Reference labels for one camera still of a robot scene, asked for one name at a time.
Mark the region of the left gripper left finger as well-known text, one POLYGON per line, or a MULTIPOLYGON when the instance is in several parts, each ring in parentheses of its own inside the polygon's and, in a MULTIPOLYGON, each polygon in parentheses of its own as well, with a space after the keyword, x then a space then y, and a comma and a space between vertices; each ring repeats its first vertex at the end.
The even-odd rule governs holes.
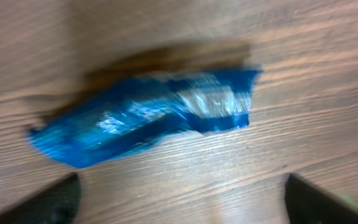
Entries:
POLYGON ((0 224, 71 224, 79 211, 81 182, 72 172, 15 207, 0 213, 0 224))

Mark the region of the blue snack packet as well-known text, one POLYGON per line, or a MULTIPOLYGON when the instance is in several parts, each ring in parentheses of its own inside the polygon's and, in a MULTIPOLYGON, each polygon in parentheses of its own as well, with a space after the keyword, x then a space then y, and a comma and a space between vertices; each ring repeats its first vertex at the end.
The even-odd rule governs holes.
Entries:
POLYGON ((128 157, 171 134, 249 125, 258 68, 158 73, 120 81, 29 131, 48 157, 76 168, 128 157))

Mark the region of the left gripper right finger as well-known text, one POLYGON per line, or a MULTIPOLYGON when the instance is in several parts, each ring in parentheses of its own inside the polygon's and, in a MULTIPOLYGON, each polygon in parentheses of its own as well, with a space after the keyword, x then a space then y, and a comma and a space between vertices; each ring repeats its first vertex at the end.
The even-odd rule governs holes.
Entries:
POLYGON ((294 173, 285 182, 284 201, 290 224, 358 224, 357 211, 294 173))

